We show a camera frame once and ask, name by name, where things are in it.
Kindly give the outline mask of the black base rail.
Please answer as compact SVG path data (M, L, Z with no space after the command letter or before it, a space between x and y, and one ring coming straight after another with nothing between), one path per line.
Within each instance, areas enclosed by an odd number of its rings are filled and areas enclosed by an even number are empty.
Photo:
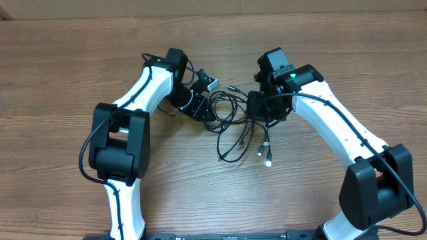
M206 234L206 235L174 235L172 233L147 234L142 240L326 240L321 229L288 230L285 233L248 233L248 234Z

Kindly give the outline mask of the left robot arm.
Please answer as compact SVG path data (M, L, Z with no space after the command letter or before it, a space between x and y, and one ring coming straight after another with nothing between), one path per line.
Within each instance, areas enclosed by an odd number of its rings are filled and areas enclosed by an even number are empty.
M140 185L147 171L150 148L150 117L164 100L194 121L212 122L215 115L203 92L211 93L219 80L203 69L192 71L187 55L170 48L165 57L142 54L141 77L113 103L99 103L93 111L91 133L81 151L87 151L89 166L97 176L93 182L107 191L111 230L105 239L143 239L145 221L141 213Z

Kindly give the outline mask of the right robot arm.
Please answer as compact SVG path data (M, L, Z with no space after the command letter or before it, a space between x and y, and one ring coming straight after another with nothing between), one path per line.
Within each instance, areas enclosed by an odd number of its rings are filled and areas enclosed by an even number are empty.
M411 153L402 144L389 146L365 128L334 96L311 65L294 67L281 48L258 59L259 91L250 91L247 113L268 127L294 111L331 147L345 177L340 212L309 239L378 239L380 223L414 204Z

